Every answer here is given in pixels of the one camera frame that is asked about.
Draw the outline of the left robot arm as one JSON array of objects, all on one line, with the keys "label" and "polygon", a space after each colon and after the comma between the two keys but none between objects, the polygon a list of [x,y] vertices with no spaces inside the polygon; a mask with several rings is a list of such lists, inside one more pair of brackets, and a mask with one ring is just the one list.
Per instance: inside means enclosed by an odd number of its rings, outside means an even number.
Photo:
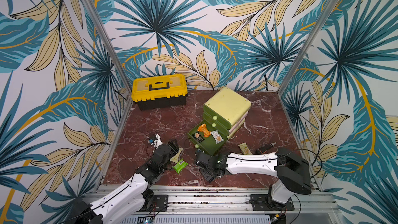
[{"label": "left robot arm", "polygon": [[79,201],[62,223],[118,224],[130,214],[150,209],[154,201],[154,192],[150,187],[159,181],[171,163],[170,159],[179,152],[176,140],[166,144],[154,144],[156,149],[153,155],[137,168],[130,179],[96,201]]}]

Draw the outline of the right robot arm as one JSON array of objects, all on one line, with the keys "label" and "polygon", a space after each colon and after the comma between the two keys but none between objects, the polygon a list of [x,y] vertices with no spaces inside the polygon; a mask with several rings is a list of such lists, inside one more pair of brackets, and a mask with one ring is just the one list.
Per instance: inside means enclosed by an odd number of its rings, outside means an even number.
[{"label": "right robot arm", "polygon": [[295,194],[309,195],[312,192],[309,162],[286,148],[261,155],[230,153],[217,156],[198,149],[195,164],[208,183],[235,174],[261,174],[277,178],[268,191],[268,204],[285,205]]}]

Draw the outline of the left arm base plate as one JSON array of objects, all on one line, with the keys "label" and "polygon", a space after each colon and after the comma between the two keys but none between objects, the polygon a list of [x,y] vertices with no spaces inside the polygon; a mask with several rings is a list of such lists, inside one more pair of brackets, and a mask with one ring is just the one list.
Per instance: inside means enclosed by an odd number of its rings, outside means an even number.
[{"label": "left arm base plate", "polygon": [[168,195],[153,195],[144,199],[144,205],[139,212],[165,212],[169,206]]}]

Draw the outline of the green top drawer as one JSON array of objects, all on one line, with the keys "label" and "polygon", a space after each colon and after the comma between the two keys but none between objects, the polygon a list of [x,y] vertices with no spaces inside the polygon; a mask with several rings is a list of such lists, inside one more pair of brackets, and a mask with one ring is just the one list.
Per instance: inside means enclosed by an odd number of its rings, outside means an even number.
[{"label": "green top drawer", "polygon": [[225,118],[223,118],[221,115],[216,113],[214,110],[212,110],[210,107],[207,105],[203,105],[203,118],[211,123],[216,123],[220,124],[227,129],[230,129],[232,127],[231,123],[227,121]]}]

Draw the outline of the green drawer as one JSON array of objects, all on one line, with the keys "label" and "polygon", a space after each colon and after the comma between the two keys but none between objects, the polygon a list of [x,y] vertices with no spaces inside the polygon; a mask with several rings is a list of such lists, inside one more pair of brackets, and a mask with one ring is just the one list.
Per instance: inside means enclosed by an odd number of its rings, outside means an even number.
[{"label": "green drawer", "polygon": [[230,134],[230,128],[232,126],[225,119],[223,119],[221,117],[218,117],[217,120],[214,120],[213,117],[209,116],[209,115],[204,115],[203,118],[206,121],[206,124],[208,126],[217,129],[219,131],[219,133],[222,133],[223,135],[229,135]]},{"label": "green drawer", "polygon": [[207,105],[203,105],[203,118],[211,123],[216,123],[220,124],[227,129],[230,129],[232,127],[231,123],[227,121],[225,118],[223,118],[221,115],[216,113],[214,110],[212,110],[210,107]]},{"label": "green drawer", "polygon": [[[205,152],[206,154],[208,154],[208,155],[214,155],[214,154],[216,154],[216,153],[221,149],[221,147],[228,141],[228,137],[225,136],[225,135],[223,135],[223,134],[221,134],[221,133],[219,133],[219,134],[223,137],[224,141],[221,142],[221,143],[219,143],[219,144],[216,144],[216,142],[215,142],[214,138],[212,137],[212,135],[211,135],[210,137],[208,137],[208,138],[204,138],[204,137],[203,137],[203,133],[202,133],[202,132],[199,132],[200,135],[201,135],[205,140],[204,140],[203,142],[201,142],[201,143],[198,143],[198,142],[194,139],[193,134],[196,133],[196,132],[198,132],[198,127],[199,127],[201,124],[203,124],[203,123],[206,124],[206,121],[205,121],[205,120],[202,120],[200,123],[198,123],[194,128],[192,128],[192,129],[187,133],[188,139],[189,139],[194,145],[198,145],[198,149],[200,149],[201,151],[204,151],[204,152]],[[215,128],[213,128],[213,127],[210,127],[210,126],[208,126],[208,125],[207,125],[207,128],[208,128],[208,130],[209,130],[210,132],[217,130],[217,129],[215,129]]]}]

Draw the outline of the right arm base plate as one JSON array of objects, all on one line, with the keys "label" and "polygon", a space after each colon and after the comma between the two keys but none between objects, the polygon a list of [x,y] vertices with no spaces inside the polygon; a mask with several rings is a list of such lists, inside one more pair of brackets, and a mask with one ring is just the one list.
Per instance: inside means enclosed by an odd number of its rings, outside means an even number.
[{"label": "right arm base plate", "polygon": [[283,204],[273,201],[269,194],[250,195],[249,203],[253,211],[280,211],[284,213],[295,210],[291,198]]}]

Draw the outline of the bright green snack packet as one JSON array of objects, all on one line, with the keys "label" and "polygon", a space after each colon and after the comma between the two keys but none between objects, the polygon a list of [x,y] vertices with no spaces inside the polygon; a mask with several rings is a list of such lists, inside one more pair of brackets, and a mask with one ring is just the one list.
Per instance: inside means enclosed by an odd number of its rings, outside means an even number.
[{"label": "bright green snack packet", "polygon": [[173,169],[177,174],[180,174],[181,171],[188,165],[187,162],[184,160],[180,159],[174,166]]}]

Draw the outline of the green bottom drawer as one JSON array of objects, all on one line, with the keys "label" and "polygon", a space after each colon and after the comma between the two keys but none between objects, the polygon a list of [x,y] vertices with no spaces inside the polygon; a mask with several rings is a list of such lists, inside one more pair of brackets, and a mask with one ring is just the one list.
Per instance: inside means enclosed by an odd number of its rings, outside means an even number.
[{"label": "green bottom drawer", "polygon": [[[198,149],[200,149],[201,151],[204,151],[204,152],[205,152],[206,154],[208,154],[208,155],[214,155],[214,154],[216,154],[216,153],[221,149],[221,147],[228,141],[228,137],[225,136],[225,135],[223,135],[223,134],[221,134],[221,133],[219,133],[219,134],[223,137],[224,141],[221,142],[221,143],[219,143],[219,144],[216,144],[216,142],[215,142],[214,138],[212,137],[212,135],[211,135],[210,137],[208,137],[208,138],[204,138],[204,137],[203,137],[203,133],[202,133],[202,132],[199,132],[200,135],[201,135],[205,140],[204,140],[203,142],[201,142],[201,143],[198,143],[198,142],[194,139],[193,134],[196,133],[196,132],[198,132],[198,127],[199,127],[201,124],[203,124],[203,123],[206,124],[206,121],[205,121],[205,120],[202,120],[200,123],[198,123],[194,128],[192,128],[192,129],[187,133],[188,139],[189,139],[194,145],[198,145]],[[210,127],[210,126],[208,126],[208,125],[207,125],[207,128],[208,128],[208,130],[209,130],[210,132],[217,130],[217,129],[215,129],[215,128],[213,128],[213,127]]]}]

